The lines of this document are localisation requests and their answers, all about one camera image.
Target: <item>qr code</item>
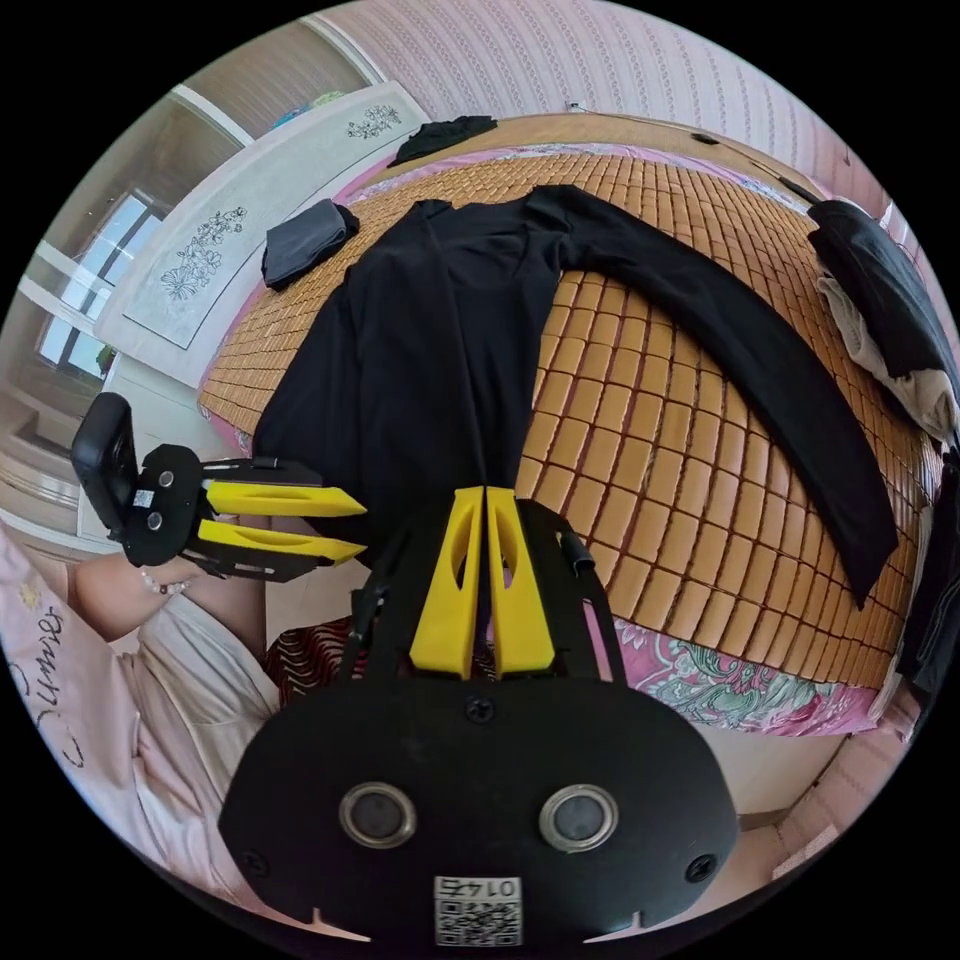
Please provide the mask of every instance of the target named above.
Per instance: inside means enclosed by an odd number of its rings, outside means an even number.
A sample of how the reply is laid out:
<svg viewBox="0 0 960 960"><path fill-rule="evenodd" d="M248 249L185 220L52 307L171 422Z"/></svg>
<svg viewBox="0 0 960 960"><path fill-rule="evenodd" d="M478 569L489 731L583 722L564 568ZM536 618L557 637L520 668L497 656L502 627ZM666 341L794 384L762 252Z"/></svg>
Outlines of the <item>qr code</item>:
<svg viewBox="0 0 960 960"><path fill-rule="evenodd" d="M437 945L518 947L522 942L519 901L437 900Z"/></svg>

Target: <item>wrist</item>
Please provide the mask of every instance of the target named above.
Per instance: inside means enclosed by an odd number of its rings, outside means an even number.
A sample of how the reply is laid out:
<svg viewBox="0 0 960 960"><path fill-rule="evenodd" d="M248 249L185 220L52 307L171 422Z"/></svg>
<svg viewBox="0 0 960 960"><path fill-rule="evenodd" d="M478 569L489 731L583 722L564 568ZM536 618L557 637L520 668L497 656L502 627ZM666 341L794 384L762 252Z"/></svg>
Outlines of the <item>wrist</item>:
<svg viewBox="0 0 960 960"><path fill-rule="evenodd" d="M206 576L185 557L176 557L159 567L141 567L140 575L153 593L182 593L193 581Z"/></svg>

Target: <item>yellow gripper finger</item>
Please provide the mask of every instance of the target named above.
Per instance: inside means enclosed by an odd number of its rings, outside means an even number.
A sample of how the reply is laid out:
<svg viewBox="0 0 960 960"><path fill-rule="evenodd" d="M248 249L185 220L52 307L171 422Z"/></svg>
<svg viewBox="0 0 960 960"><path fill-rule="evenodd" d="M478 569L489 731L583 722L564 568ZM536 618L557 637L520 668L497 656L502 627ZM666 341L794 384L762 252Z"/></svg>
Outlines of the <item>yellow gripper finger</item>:
<svg viewBox="0 0 960 960"><path fill-rule="evenodd" d="M217 523L215 520L201 520L197 537L207 543L219 543L228 547L331 560L334 566L352 560L366 549L355 543L331 540L328 537L311 537L279 530L256 530L253 527L238 527L232 523Z"/></svg>
<svg viewBox="0 0 960 960"><path fill-rule="evenodd" d="M351 517L366 513L339 487L294 487L282 484L214 480L207 501L217 513L253 517Z"/></svg>
<svg viewBox="0 0 960 960"><path fill-rule="evenodd" d="M555 651L512 490L487 490L487 537L497 679L548 670Z"/></svg>
<svg viewBox="0 0 960 960"><path fill-rule="evenodd" d="M458 490L410 647L418 670L470 677L480 589L483 487ZM462 580L458 583L463 570Z"/></svg>

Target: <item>black long-sleeve shirt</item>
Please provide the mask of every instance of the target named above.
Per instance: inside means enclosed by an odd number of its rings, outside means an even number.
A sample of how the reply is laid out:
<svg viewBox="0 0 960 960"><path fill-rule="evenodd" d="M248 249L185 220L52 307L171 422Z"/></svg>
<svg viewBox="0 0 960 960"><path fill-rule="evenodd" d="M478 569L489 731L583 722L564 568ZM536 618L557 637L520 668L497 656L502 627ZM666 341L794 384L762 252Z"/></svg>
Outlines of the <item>black long-sleeve shirt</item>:
<svg viewBox="0 0 960 960"><path fill-rule="evenodd" d="M502 204L414 204L347 271L263 412L257 454L300 460L367 508L318 522L370 544L453 489L512 487L540 335L564 270L660 307L789 458L862 605L897 543L883 478L830 373L733 274L573 186Z"/></svg>

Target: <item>bamboo mat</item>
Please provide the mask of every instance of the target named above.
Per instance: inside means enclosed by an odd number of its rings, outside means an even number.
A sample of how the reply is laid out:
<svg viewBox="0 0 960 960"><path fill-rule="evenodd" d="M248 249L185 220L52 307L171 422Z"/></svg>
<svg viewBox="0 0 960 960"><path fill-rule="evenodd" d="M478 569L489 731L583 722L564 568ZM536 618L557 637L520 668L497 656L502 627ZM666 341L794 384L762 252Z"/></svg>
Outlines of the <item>bamboo mat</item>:
<svg viewBox="0 0 960 960"><path fill-rule="evenodd" d="M858 611L802 485L722 371L643 297L591 273L567 273L557 290L518 495L568 517L617 616L792 675L878 688L906 614L937 458L918 431L891 419L847 357L816 292L810 221L757 193L582 154L491 161L405 184L354 206L360 233L336 257L263 295L201 402L252 433L344 270L413 202L499 202L542 183L575 183L673 234L793 325L864 426L900 542Z"/></svg>

